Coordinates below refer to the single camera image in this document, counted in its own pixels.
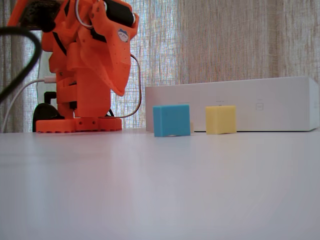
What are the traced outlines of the orange gripper black servo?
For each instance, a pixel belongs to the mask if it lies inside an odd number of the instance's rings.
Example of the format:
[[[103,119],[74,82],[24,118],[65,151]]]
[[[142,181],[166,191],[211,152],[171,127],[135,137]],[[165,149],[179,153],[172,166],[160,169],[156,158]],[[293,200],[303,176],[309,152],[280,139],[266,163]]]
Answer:
[[[137,34],[139,16],[126,2],[97,1],[92,5],[88,24],[80,17],[79,3],[74,2],[75,20],[89,29],[94,40],[106,43],[106,50],[72,42],[67,47],[66,68],[74,72],[82,70],[123,96],[131,67],[130,40]]]

